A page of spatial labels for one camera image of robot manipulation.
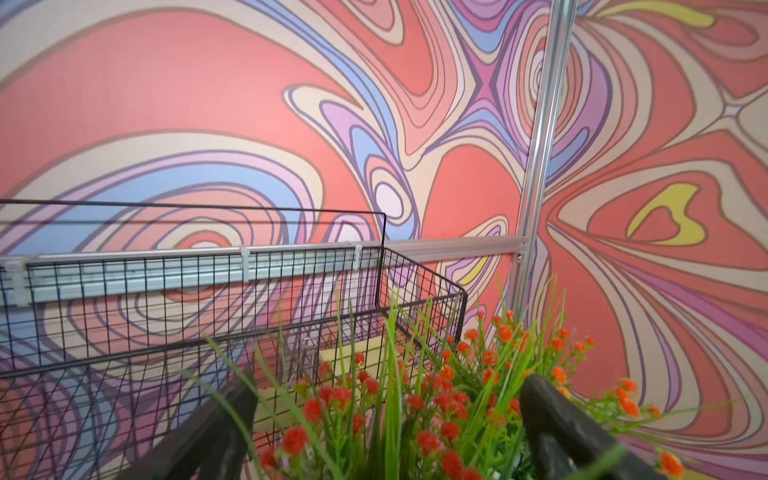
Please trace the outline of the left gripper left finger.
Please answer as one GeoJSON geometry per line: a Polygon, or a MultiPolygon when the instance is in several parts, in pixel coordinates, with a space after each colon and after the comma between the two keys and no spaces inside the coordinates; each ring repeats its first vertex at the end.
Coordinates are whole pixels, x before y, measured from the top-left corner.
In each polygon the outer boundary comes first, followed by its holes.
{"type": "Polygon", "coordinates": [[[250,371],[237,371],[223,389],[186,374],[208,394],[206,402],[120,479],[238,479],[253,457],[252,425],[259,403],[250,371]]]}

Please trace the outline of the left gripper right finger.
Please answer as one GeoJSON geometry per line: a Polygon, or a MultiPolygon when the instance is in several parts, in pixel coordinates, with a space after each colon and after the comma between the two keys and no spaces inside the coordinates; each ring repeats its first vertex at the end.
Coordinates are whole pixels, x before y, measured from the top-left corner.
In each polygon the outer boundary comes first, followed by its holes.
{"type": "Polygon", "coordinates": [[[521,418],[538,479],[661,479],[543,377],[520,389],[521,418]]]}

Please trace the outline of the orange flower pot front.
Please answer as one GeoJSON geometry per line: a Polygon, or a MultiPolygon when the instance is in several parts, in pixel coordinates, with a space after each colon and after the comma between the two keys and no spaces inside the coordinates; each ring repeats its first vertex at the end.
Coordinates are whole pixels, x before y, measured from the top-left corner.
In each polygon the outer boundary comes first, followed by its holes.
{"type": "Polygon", "coordinates": [[[434,405],[444,448],[437,471],[444,479],[538,479],[521,418],[520,389],[537,374],[599,426],[661,474],[681,479],[686,458],[665,449],[648,427],[670,412],[639,400],[638,382],[618,378],[595,397],[578,397],[571,378],[596,347],[565,324],[565,301],[524,323],[507,311],[446,340],[434,378],[434,405]]]}

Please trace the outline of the red flower pot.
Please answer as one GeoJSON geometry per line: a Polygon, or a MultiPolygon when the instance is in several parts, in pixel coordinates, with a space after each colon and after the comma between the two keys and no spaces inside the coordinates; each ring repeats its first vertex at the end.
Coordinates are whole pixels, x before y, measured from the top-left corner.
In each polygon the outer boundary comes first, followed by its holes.
{"type": "Polygon", "coordinates": [[[429,383],[447,339],[424,315],[410,334],[399,330],[401,307],[383,325],[385,366],[376,379],[322,387],[295,411],[296,423],[258,446],[249,469],[258,479],[444,479],[441,420],[429,383]]]}

